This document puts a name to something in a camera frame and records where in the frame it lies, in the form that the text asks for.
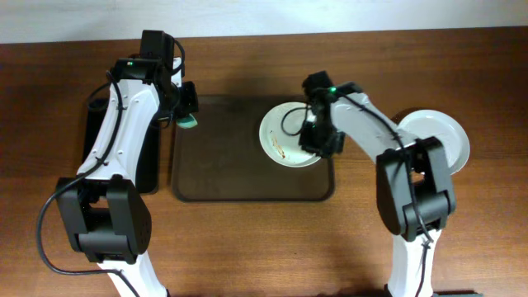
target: table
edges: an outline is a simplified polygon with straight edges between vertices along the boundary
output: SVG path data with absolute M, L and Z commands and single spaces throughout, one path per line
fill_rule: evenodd
M 294 95 L 310 73 L 353 80 L 386 115 L 416 107 L 457 119 L 471 142 L 453 176 L 457 211 L 438 243 L 433 288 L 528 290 L 528 28 L 182 39 L 202 95 Z M 1 296 L 116 296 L 107 276 L 52 273 L 35 248 L 39 208 L 80 165 L 85 98 L 139 40 L 0 45 Z M 173 295 L 333 295 L 388 281 L 391 242 L 375 206 L 375 167 L 352 141 L 323 203 L 185 204 L 170 192 L 174 130 L 164 130 L 148 248 Z M 57 266 L 95 267 L 47 214 Z

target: green object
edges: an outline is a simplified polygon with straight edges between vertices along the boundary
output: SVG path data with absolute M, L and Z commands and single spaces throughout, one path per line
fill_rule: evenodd
M 176 124 L 180 128 L 189 129 L 189 128 L 192 128 L 192 127 L 198 125 L 198 122 L 196 121 L 194 116 L 188 115 L 188 116 L 184 117 L 183 119 L 176 120 Z

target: white background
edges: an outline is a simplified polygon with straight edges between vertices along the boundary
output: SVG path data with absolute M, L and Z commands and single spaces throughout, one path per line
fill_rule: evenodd
M 0 43 L 528 25 L 528 0 L 2 0 Z

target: wooden table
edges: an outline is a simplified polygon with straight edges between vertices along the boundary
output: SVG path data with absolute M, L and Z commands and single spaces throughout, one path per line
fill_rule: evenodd
M 528 28 L 194 38 L 186 79 L 199 94 L 300 94 L 310 73 L 353 80 L 388 116 L 443 111 L 471 142 L 453 176 L 457 211 L 436 250 L 435 290 L 528 291 Z M 84 100 L 138 40 L 0 45 L 0 295 L 116 296 L 107 276 L 44 266 L 35 220 L 58 177 L 81 162 Z M 170 192 L 173 130 L 162 139 L 149 254 L 173 295 L 317 295 L 382 288 L 391 237 L 375 206 L 372 162 L 352 141 L 337 190 L 315 204 L 184 204 Z M 94 268 L 68 245 L 57 208 L 43 235 L 52 261 Z

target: plate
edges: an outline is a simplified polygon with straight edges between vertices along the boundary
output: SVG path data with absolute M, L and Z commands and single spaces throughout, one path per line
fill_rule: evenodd
M 306 167 L 316 163 L 321 157 L 306 153 L 299 146 L 299 135 L 289 136 L 282 131 L 281 121 L 284 115 L 298 107 L 305 107 L 301 102 L 286 102 L 273 107 L 262 119 L 259 139 L 264 152 L 275 162 L 287 167 Z M 309 111 L 308 120 L 315 116 Z M 304 110 L 291 112 L 284 121 L 284 128 L 289 133 L 299 131 L 304 121 Z
M 414 111 L 398 125 L 421 139 L 435 136 L 442 142 L 451 174 L 458 172 L 469 159 L 469 138 L 462 126 L 445 113 L 432 110 Z

